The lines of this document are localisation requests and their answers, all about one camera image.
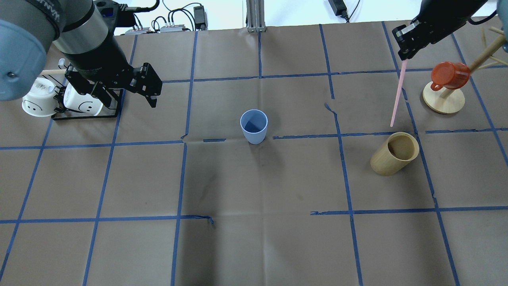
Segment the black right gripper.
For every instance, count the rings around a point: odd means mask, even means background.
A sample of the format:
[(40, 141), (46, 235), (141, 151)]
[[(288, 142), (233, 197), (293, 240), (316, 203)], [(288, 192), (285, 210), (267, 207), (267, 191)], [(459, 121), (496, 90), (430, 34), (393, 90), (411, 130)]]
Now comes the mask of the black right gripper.
[(420, 49), (435, 44), (461, 27), (461, 18), (450, 10), (421, 12), (409, 24), (392, 29), (401, 60), (412, 59)]

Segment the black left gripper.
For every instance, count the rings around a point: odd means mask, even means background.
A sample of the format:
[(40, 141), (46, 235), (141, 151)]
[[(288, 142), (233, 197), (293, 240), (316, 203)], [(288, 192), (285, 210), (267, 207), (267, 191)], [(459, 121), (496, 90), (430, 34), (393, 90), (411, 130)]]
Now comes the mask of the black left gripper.
[(74, 72), (65, 73), (77, 92), (77, 109), (113, 109), (108, 89), (126, 89), (143, 96), (151, 108), (156, 108), (163, 82), (150, 63), (133, 68), (120, 48), (96, 48), (83, 54), (65, 54)]

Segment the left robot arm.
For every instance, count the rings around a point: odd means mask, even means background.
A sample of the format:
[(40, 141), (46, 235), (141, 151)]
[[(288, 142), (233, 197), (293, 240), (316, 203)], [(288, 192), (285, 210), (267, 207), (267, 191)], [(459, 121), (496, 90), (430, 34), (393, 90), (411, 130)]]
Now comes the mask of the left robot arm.
[(163, 83), (149, 63), (132, 67), (92, 0), (2, 0), (0, 99), (25, 96), (53, 44), (69, 60), (65, 77), (109, 106), (111, 89), (142, 95), (154, 108)]

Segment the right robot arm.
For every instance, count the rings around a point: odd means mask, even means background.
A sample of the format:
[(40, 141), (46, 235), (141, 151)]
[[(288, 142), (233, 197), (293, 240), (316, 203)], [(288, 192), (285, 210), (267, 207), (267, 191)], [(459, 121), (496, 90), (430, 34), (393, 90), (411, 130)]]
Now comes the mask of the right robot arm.
[(486, 18), (475, 21), (472, 16), (483, 7), (486, 0), (423, 0), (419, 14), (408, 25), (392, 30), (401, 60), (413, 58), (429, 44), (436, 44), (463, 27), (466, 23), (480, 25), (498, 16), (507, 27), (508, 2), (498, 0), (496, 10)]

